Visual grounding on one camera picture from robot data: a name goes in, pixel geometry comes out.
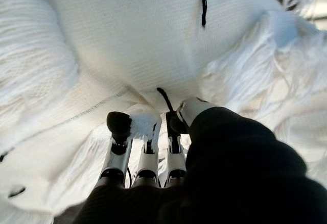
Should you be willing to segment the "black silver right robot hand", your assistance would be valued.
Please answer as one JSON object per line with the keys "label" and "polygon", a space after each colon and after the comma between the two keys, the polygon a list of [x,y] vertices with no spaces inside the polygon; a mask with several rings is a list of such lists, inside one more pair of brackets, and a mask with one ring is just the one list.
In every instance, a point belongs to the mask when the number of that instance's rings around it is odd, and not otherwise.
{"label": "black silver right robot hand", "polygon": [[264,125],[198,98],[177,115],[191,139],[183,184],[102,183],[75,223],[326,223],[326,189]]}

